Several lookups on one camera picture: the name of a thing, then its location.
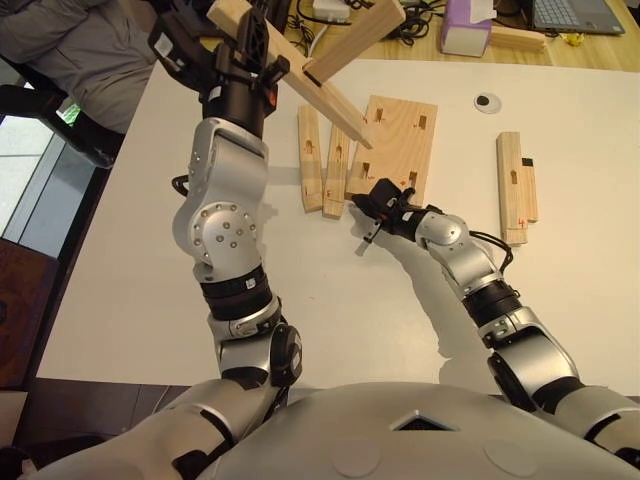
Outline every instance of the laptop keyboard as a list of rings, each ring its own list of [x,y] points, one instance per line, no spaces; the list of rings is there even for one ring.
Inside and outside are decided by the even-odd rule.
[[[536,23],[580,25],[567,0],[537,0]]]

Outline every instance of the person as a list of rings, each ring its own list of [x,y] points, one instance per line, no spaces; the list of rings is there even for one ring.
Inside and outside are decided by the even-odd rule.
[[[91,119],[119,133],[155,61],[147,35],[118,0],[0,0],[0,54],[49,77]]]

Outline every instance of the wooden beam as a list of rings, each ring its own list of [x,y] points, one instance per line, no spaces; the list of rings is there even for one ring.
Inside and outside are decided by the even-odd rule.
[[[538,221],[538,194],[536,193],[536,176],[531,158],[522,159],[522,185],[525,194],[527,220],[535,223]]]
[[[311,105],[302,105],[298,109],[298,141],[302,205],[307,213],[322,208],[322,163],[319,137],[318,113]]]
[[[519,132],[502,132],[496,141],[498,149],[498,195],[500,229],[508,245],[527,243],[527,211],[525,206],[522,154]]]
[[[325,83],[404,20],[404,9],[398,0],[377,0],[331,44],[330,49],[305,65],[305,71],[317,82]]]
[[[437,113],[435,105],[372,95],[366,119],[375,148],[356,147],[347,198],[389,178],[401,189],[415,188],[411,203],[423,206]]]
[[[245,0],[216,0],[207,17],[227,35],[236,38],[240,20],[250,8],[251,5]],[[284,77],[284,81],[349,137],[366,148],[371,148],[366,124],[358,109],[332,84],[327,82],[318,86],[307,77],[302,71],[307,58],[296,50],[296,47],[289,43],[289,40],[284,38],[273,25],[267,22],[267,27],[269,30],[268,61],[273,62],[278,55],[282,55],[290,63],[290,71]]]
[[[333,125],[329,142],[329,159],[327,160],[327,178],[324,183],[322,197],[322,215],[340,218],[344,208],[344,190],[347,184],[347,167],[349,165],[349,137]]]
[[[529,52],[542,52],[546,47],[545,36],[542,33],[497,25],[491,26],[489,44]]]

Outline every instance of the yellow object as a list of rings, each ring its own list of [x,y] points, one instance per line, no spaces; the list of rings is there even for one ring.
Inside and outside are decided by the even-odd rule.
[[[579,47],[584,42],[584,33],[561,33],[560,36],[572,47]]]

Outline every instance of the power adapter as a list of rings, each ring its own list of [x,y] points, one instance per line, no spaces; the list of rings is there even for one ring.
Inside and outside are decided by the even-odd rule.
[[[328,22],[348,22],[349,5],[343,0],[313,0],[313,16]]]

